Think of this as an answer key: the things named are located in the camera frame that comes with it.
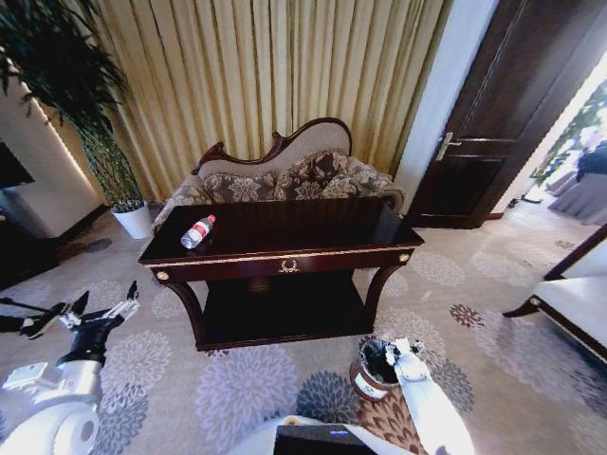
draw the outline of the curtain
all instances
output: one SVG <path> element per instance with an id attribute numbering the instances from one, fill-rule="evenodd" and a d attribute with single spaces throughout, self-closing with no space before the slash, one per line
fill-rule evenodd
<path id="1" fill-rule="evenodd" d="M 350 127 L 355 156 L 391 171 L 444 3 L 100 0 L 101 45 L 129 87 L 116 137 L 144 195 L 170 196 L 219 140 L 259 158 L 273 131 L 327 116 Z"/>

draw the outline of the door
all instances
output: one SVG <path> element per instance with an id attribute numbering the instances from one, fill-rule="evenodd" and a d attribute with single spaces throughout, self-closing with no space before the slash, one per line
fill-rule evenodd
<path id="1" fill-rule="evenodd" d="M 607 49 L 604 0 L 502 0 L 408 212 L 478 228 Z"/>

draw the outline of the white chair cushion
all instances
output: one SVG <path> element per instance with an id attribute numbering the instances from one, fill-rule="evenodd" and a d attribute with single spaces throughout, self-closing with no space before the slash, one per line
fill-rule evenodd
<path id="1" fill-rule="evenodd" d="M 607 346 L 607 275 L 541 282 L 533 294 Z"/>

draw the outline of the floral cushion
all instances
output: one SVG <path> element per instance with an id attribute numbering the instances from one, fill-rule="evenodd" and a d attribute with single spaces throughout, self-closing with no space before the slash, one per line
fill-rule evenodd
<path id="1" fill-rule="evenodd" d="M 371 195 L 394 187 L 390 175 L 378 173 L 373 167 L 355 158 L 351 159 L 348 175 L 364 189 L 369 190 Z"/>
<path id="2" fill-rule="evenodd" d="M 154 220 L 154 228 L 159 227 L 169 217 L 173 208 L 177 206 L 195 206 L 211 204 L 210 197 L 202 188 L 202 180 L 198 175 L 188 175 L 177 191 L 173 194 L 162 211 Z"/>
<path id="3" fill-rule="evenodd" d="M 214 173 L 206 177 L 202 185 L 215 204 L 266 201 L 274 194 L 274 174 L 267 172 L 246 177 Z"/>
<path id="4" fill-rule="evenodd" d="M 368 193 L 353 178 L 340 173 L 333 177 L 328 185 L 322 190 L 322 199 L 339 199 L 348 197 L 364 196 Z"/>
<path id="5" fill-rule="evenodd" d="M 340 149 L 322 150 L 296 161 L 276 182 L 274 198 L 317 199 L 328 183 L 345 173 L 348 155 Z"/>

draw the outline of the table lower shelf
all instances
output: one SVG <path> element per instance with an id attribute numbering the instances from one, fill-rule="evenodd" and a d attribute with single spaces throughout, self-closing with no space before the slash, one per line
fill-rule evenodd
<path id="1" fill-rule="evenodd" d="M 352 270 L 208 282 L 199 351 L 373 331 Z"/>

